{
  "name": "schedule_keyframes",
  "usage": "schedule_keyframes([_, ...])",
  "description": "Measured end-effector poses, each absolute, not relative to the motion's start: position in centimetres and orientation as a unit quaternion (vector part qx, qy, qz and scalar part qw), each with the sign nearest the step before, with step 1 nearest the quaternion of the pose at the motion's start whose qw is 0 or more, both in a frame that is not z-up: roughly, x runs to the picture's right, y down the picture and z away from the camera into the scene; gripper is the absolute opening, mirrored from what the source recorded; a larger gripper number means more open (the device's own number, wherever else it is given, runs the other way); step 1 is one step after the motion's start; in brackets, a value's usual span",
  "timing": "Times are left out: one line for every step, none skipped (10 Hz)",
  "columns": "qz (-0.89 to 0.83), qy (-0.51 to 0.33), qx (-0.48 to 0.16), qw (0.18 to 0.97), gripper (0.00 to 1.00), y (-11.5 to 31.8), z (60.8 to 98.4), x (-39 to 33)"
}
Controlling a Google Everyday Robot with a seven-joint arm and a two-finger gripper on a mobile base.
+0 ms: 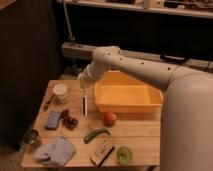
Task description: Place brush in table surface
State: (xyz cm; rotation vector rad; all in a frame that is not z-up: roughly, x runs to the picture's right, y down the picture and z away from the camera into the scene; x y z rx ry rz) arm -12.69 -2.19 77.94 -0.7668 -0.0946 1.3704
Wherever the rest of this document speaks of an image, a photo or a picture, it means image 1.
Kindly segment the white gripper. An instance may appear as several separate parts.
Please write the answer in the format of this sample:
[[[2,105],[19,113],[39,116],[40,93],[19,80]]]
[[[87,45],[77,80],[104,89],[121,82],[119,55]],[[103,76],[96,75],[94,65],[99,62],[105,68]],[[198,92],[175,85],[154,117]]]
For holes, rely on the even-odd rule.
[[[91,63],[78,75],[78,81],[82,89],[87,89],[99,81],[101,77],[100,68],[95,63]]]

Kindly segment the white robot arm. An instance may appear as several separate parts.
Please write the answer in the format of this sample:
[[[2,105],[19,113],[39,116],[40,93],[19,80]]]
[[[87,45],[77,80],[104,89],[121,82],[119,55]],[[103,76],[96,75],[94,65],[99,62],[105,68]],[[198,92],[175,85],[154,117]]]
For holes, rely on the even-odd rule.
[[[116,46],[97,47],[78,76],[85,89],[117,69],[165,92],[160,129],[160,171],[213,170],[213,74],[126,57]]]

